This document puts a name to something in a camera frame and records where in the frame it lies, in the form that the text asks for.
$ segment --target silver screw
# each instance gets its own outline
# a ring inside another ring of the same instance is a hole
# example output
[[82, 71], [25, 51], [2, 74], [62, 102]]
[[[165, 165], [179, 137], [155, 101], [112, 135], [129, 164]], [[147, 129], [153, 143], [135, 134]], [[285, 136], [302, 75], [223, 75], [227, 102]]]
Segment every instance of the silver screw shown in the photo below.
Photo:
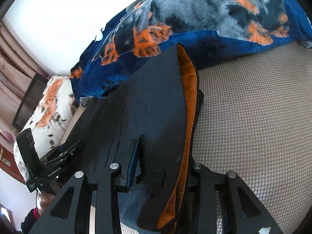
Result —
[[81, 178], [83, 176], [83, 174], [84, 173], [82, 171], [78, 171], [78, 172], [75, 173], [75, 177], [76, 178]]
[[193, 168], [195, 170], [200, 170], [202, 168], [202, 165], [200, 163], [195, 163], [195, 164], [193, 164]]
[[228, 172], [227, 174], [230, 178], [236, 178], [236, 173], [235, 172]]
[[118, 169], [119, 168], [119, 164], [118, 163], [112, 163], [112, 164], [110, 164], [110, 168], [112, 170]]

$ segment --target pink curtain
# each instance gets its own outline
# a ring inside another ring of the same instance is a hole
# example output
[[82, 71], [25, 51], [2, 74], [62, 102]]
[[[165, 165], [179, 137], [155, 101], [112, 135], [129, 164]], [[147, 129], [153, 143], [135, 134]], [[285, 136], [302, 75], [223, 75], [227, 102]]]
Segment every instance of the pink curtain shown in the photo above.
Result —
[[36, 73], [47, 77], [0, 23], [0, 144], [12, 153], [18, 134], [12, 122]]

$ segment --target triangular cutout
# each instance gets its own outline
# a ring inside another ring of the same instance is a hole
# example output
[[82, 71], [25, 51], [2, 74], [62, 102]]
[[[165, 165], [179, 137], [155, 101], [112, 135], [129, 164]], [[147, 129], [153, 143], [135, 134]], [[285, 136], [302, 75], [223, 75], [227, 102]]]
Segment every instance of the triangular cutout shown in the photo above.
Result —
[[237, 190], [244, 218], [250, 218], [259, 215], [260, 210], [257, 208], [252, 199], [247, 195], [245, 190], [241, 187], [238, 187]]
[[51, 216], [58, 217], [61, 219], [67, 219], [69, 216], [69, 210], [71, 208], [71, 201], [74, 195], [74, 187], [69, 187], [64, 193], [62, 198], [51, 210]]

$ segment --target wooden furniture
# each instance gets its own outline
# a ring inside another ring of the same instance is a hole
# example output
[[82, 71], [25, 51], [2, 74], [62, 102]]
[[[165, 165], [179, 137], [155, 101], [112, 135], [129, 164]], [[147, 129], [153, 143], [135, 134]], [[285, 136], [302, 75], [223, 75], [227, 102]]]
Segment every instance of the wooden furniture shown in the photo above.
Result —
[[25, 181], [16, 166], [14, 156], [0, 144], [0, 168], [7, 174], [25, 184]]

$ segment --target white wall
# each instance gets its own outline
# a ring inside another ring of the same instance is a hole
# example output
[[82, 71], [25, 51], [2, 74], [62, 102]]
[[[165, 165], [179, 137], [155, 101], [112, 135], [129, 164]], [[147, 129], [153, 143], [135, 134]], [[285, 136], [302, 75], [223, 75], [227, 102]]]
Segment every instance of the white wall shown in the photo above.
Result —
[[106, 23], [135, 0], [15, 0], [4, 24], [50, 75], [69, 75]]
[[36, 207], [36, 192], [27, 188], [0, 169], [0, 203], [12, 211], [16, 229], [21, 227], [28, 212]]

